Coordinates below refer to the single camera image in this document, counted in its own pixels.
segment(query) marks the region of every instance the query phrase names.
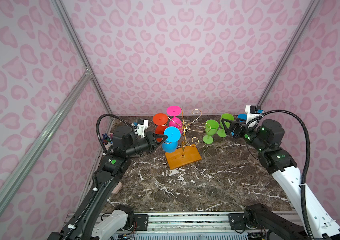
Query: black cable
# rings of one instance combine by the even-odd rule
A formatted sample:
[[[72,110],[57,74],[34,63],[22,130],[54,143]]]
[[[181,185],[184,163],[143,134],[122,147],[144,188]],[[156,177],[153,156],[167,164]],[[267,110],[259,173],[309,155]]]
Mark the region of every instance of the black cable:
[[[98,180],[96,179],[96,175],[95,175],[96,173],[97,173],[97,171],[95,171],[92,175],[92,179],[93,179],[92,188],[98,187]],[[88,208],[90,207],[90,205],[92,204],[92,202],[95,198],[96,193],[97,193],[97,191],[91,192],[90,199],[88,199],[88,202],[87,202],[85,208],[82,210],[82,212],[76,218],[75,222],[72,224],[75,228],[77,227],[78,223],[81,221],[82,217],[86,214]],[[67,231],[66,235],[63,236],[62,240],[67,240],[70,237],[70,235],[73,231],[74,231],[74,229],[70,228],[70,230]]]
[[[273,231],[269,230],[267,231],[266,233],[266,240],[270,240],[270,234],[272,233]]]
[[[292,113],[290,111],[287,111],[287,110],[270,110],[270,111],[267,111],[267,112],[263,113],[261,116],[256,117],[256,118],[250,120],[246,124],[247,126],[249,126],[252,122],[255,122],[255,121],[257,121],[257,123],[256,123],[255,126],[250,128],[249,131],[255,129],[255,127],[258,125],[259,121],[265,115],[268,115],[270,113],[286,113],[286,114],[289,114],[289,115],[293,116],[300,123],[300,125],[301,125],[301,127],[303,129],[303,133],[305,135],[305,142],[306,142],[306,157],[305,157],[305,165],[304,165],[303,170],[302,170],[301,184],[300,184],[300,188],[301,188],[301,208],[302,208],[303,223],[305,225],[306,232],[307,232],[308,236],[310,237],[310,239],[313,240],[314,239],[314,235],[312,233],[312,229],[310,228],[308,213],[307,213],[307,209],[306,209],[306,189],[305,189],[306,176],[308,174],[309,164],[310,164],[310,138],[309,138],[308,130],[307,130],[306,126],[305,126],[305,123],[296,114],[294,114],[294,113]]]
[[[128,126],[131,126],[130,123],[126,122],[125,120],[121,119],[120,117],[114,115],[114,114],[109,114],[109,113],[106,113],[106,114],[103,114],[101,115],[98,120],[96,121],[96,127],[95,127],[95,130],[96,130],[96,135],[98,137],[98,141],[100,143],[100,146],[102,147],[103,149],[103,152],[107,152],[107,149],[105,147],[105,144],[103,143],[102,141],[102,137],[100,137],[100,131],[99,131],[99,124],[100,124],[100,121],[104,118],[104,117],[113,117],[113,118],[116,118],[116,119],[119,119],[120,121],[124,122],[126,125]]]
[[[235,222],[233,223],[233,225],[235,225],[235,224],[237,224],[237,223],[243,223],[243,230],[242,230],[242,232],[238,232],[238,231],[234,228],[234,231],[235,231],[236,233],[240,233],[240,234],[244,233],[244,231],[245,231],[245,229],[246,229],[246,223],[245,223],[244,221],[235,221]]]
[[[247,143],[246,143],[246,148],[247,148],[247,151],[249,151],[249,153],[250,153],[256,160],[259,160],[258,158],[256,158],[256,157],[250,152],[249,144],[247,144]]]
[[[103,221],[103,216],[106,215],[107,213],[104,213],[100,216],[100,220]]]

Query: wooden base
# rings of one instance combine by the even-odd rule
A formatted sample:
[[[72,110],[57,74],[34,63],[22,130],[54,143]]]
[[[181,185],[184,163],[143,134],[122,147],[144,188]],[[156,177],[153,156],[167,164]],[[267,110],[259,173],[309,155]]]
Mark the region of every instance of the wooden base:
[[[185,157],[182,157],[182,148],[178,148],[175,152],[164,153],[167,158],[170,170],[182,167],[186,164],[193,163],[202,159],[196,147],[186,146]]]

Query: green wine glass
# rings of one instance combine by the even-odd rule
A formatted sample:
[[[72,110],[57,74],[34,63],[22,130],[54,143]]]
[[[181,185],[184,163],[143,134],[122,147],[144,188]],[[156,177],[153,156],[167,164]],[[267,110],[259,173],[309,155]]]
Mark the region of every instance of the green wine glass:
[[[218,134],[218,136],[220,136],[220,137],[226,137],[227,135],[226,135],[226,133],[225,133],[225,128],[223,127],[223,124],[222,124],[222,118],[227,119],[227,120],[232,120],[232,121],[233,121],[233,120],[234,120],[234,116],[231,115],[230,113],[224,113],[224,114],[222,114],[221,120],[219,121],[220,124],[221,124],[221,128],[222,128],[222,129],[219,129],[219,130],[217,131],[217,134]],[[230,123],[225,122],[225,125],[226,125],[226,127],[229,127],[229,126],[230,126]]]
[[[203,137],[203,141],[206,144],[211,144],[214,139],[211,137],[214,135],[219,128],[219,123],[213,119],[207,120],[205,125],[206,135]]]

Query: aluminum frame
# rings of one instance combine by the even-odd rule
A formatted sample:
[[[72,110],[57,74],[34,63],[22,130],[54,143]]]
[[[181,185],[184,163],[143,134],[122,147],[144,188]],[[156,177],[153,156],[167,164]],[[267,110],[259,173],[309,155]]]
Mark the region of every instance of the aluminum frame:
[[[18,166],[12,172],[12,174],[5,181],[4,185],[0,189],[0,217],[5,211],[8,204],[11,202],[12,198],[22,185],[25,178],[28,176],[32,170],[34,164],[42,155],[44,149],[54,136],[55,132],[60,127],[67,114],[71,111],[72,106],[79,98],[83,89],[88,84],[91,79],[91,75],[86,72],[83,74],[81,79],[68,94],[67,98],[63,101],[60,107],[57,109],[56,113],[50,121],[47,123],[42,133],[33,143],[31,148],[28,150],[26,155],[21,159]]]
[[[201,233],[201,232],[234,232],[230,228],[228,214],[243,214],[244,212],[140,212],[148,214],[147,231],[139,233]],[[296,211],[274,211],[275,214],[292,223],[302,226]],[[68,222],[74,214],[68,214]],[[100,214],[96,224],[110,214]],[[259,232],[259,230],[245,230],[245,232]]]
[[[290,56],[292,55],[295,47],[300,41],[303,33],[307,29],[309,23],[311,22],[321,2],[322,0],[311,0],[310,1],[308,8],[306,9],[305,13],[302,16],[300,23],[298,24],[296,30],[294,31],[292,39],[290,40],[288,46],[286,47],[286,50],[283,52],[281,60],[278,62],[273,74],[270,77],[268,84],[266,85],[264,91],[262,92],[257,105],[262,106],[262,104],[265,102],[271,89],[273,88],[274,84],[277,82],[279,75],[281,74],[283,68],[286,66],[287,62],[289,61]]]
[[[68,13],[67,13],[65,5],[62,3],[62,0],[51,0],[51,2],[52,2],[52,5],[54,5],[54,7],[55,7],[56,12],[58,13],[60,20],[62,21],[63,26],[65,27],[66,32],[67,32],[70,40],[72,41],[84,68],[87,71],[89,71],[89,74],[92,76],[91,80],[94,84],[94,87],[96,89],[96,93],[98,94],[100,101],[102,102],[103,106],[105,107],[106,112],[112,114],[111,108],[110,108],[109,104],[107,103],[106,97],[103,94],[102,89],[100,88],[99,82],[96,79],[95,74],[93,73],[94,71],[91,68],[91,65],[90,65],[90,62],[89,62],[89,60],[86,56],[86,53],[85,53],[85,51],[84,51],[84,49],[83,49],[83,47],[82,47],[82,45],[79,41],[78,36],[76,35],[75,29],[74,29],[74,27],[71,23],[71,20],[70,20]]]

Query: metal base plate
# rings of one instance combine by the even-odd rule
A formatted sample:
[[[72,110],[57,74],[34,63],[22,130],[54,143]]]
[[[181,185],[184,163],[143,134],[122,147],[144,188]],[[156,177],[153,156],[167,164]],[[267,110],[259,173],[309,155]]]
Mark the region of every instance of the metal base plate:
[[[242,231],[243,229],[249,229],[244,226],[244,221],[243,221],[243,214],[228,214],[229,216],[229,223],[231,230],[237,230],[237,231]]]
[[[147,225],[148,225],[147,214],[135,214],[134,221],[136,222],[135,231],[147,231]]]

